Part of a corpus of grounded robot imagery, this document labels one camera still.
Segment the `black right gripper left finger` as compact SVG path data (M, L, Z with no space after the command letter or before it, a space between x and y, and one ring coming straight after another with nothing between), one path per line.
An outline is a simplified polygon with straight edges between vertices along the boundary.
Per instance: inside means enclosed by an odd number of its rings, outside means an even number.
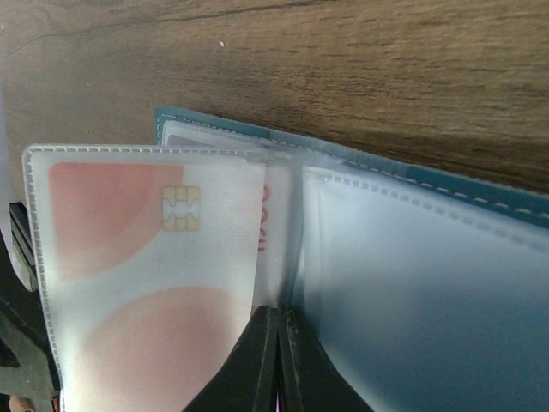
M278 311L258 307L221 369L184 410L277 410L278 329Z

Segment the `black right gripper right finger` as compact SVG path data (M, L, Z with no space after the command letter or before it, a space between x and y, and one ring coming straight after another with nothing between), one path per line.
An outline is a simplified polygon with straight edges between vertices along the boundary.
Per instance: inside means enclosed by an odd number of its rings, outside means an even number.
M305 315L279 308L279 405L281 411L370 411L338 373Z

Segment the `red circles card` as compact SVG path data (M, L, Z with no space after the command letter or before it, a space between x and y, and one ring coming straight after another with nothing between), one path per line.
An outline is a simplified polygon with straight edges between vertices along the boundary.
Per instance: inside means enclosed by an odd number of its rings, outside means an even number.
M68 411L180 411L250 317L264 168L63 162L48 173Z

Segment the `blue card holder wallet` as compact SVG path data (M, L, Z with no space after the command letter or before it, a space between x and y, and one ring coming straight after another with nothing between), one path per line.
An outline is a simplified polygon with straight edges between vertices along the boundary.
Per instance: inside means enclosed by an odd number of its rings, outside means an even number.
M234 159L264 168L248 322L299 309L370 411L547 410L546 196L199 112L161 107L155 126L151 145L21 157L62 410L50 168Z

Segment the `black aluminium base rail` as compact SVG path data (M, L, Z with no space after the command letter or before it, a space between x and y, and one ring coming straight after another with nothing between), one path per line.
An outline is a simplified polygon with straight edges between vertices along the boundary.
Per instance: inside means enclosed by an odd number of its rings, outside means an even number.
M27 209L23 203L9 204L9 218L12 236L12 265L25 289L35 292L39 285Z

